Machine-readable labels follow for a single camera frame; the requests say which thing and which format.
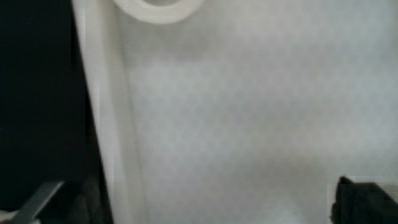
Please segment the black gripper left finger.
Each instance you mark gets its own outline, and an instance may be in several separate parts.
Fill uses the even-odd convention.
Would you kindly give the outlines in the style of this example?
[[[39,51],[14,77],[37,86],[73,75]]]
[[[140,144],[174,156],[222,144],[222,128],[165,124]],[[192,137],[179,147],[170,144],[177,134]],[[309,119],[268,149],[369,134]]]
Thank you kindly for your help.
[[[44,182],[21,207],[7,213],[7,224],[113,224],[97,178]]]

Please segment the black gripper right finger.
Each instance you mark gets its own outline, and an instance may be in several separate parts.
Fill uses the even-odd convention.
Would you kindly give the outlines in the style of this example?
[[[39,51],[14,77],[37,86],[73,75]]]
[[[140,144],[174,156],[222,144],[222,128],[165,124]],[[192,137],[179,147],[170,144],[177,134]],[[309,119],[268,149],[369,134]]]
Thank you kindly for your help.
[[[330,222],[398,224],[398,201],[376,183],[353,182],[344,176],[339,177]]]

